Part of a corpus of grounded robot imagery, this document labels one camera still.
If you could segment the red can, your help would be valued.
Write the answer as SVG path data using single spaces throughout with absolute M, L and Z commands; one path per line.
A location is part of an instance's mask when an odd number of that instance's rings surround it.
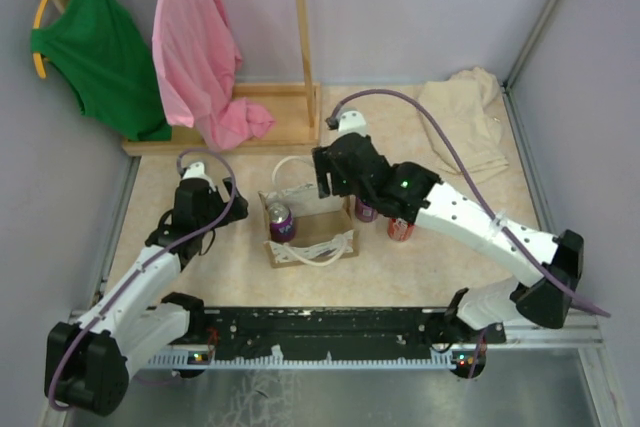
M 396 242 L 407 241 L 413 233 L 414 225 L 401 218 L 390 218 L 387 234 L 389 238 Z

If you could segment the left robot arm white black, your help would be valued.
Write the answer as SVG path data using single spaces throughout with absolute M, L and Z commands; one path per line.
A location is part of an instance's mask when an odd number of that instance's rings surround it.
M 227 200 L 206 174 L 184 171 L 172 208 L 160 217 L 126 275 L 75 322 L 52 328 L 44 379 L 52 409 L 107 416 L 159 350 L 179 338 L 194 344 L 206 336 L 201 300 L 172 294 L 157 307 L 151 302 L 201 254 L 205 237 L 247 217 L 248 203 L 235 177 L 224 178 L 223 185 Z

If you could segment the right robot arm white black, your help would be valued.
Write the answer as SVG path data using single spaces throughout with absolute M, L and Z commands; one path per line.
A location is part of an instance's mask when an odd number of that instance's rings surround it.
M 447 235 L 507 269 L 510 278 L 462 289 L 447 317 L 448 334 L 470 342 L 491 324 L 526 319 L 563 327 L 582 275 L 583 237 L 537 231 L 488 214 L 435 172 L 391 164 L 368 136 L 350 133 L 312 151 L 320 197 L 355 196 L 380 215 Z

